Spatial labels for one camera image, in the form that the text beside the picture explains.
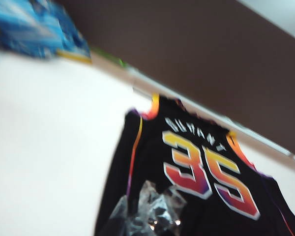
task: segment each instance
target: brown wall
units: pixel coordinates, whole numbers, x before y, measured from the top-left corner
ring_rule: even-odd
[[[89,44],[295,153],[295,39],[239,2],[58,2]]]

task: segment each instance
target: basketball jersey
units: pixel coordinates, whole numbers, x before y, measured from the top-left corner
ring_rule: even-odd
[[[126,115],[95,234],[123,195],[136,212],[146,180],[159,193],[178,186],[187,201],[181,236],[295,236],[295,216],[277,182],[255,169],[232,132],[187,112],[177,99],[155,94],[148,114]]]

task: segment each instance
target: plastic wrapping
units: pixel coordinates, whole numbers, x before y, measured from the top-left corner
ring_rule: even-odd
[[[161,236],[170,231],[179,236],[179,216],[186,205],[185,199],[171,186],[162,194],[155,190],[155,184],[146,181],[140,191],[138,212],[128,214],[127,197],[123,196],[116,205],[100,236]]]

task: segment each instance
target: white surface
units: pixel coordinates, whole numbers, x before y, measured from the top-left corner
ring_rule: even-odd
[[[0,236],[93,235],[124,114],[150,106],[106,69],[0,52]],[[241,143],[295,213],[295,162]]]
[[[295,37],[295,0],[238,0]]]

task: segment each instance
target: blue package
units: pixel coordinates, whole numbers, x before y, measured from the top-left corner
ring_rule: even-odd
[[[0,0],[0,47],[38,58],[90,61],[87,42],[65,9],[50,0]]]

